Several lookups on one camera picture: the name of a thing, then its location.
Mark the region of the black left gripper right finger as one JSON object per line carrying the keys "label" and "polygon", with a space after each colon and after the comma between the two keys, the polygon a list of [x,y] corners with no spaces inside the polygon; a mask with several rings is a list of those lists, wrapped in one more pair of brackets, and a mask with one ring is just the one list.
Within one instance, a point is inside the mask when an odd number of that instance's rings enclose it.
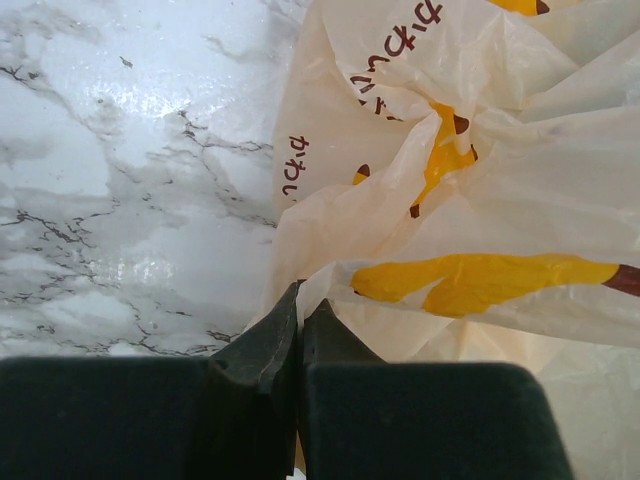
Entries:
{"label": "black left gripper right finger", "polygon": [[541,385],[509,363],[388,363],[322,302],[302,333],[311,479],[569,479]]}

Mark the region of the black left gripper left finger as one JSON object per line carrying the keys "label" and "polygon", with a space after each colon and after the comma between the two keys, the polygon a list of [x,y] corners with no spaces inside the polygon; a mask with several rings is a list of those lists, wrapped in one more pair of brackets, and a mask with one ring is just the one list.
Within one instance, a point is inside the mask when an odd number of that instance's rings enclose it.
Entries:
{"label": "black left gripper left finger", "polygon": [[5,479],[284,479],[296,449],[298,286],[204,356],[9,357]]}

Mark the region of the banana print plastic bag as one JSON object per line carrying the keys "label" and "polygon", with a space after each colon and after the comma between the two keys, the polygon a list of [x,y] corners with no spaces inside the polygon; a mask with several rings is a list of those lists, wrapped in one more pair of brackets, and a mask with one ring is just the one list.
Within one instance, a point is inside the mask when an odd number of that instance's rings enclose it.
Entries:
{"label": "banana print plastic bag", "polygon": [[264,310],[522,365],[578,478],[638,477],[637,2],[315,1],[273,146]]}

